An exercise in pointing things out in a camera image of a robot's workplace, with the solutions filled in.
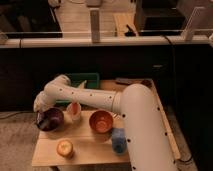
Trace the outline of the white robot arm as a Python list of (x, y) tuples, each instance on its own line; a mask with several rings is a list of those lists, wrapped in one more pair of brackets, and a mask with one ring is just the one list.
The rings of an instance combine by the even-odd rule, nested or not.
[(122, 92), (71, 86), (66, 75), (48, 82), (34, 100), (33, 110), (46, 111), (57, 100), (111, 111), (122, 116), (132, 171), (178, 171), (163, 118), (153, 92), (131, 84)]

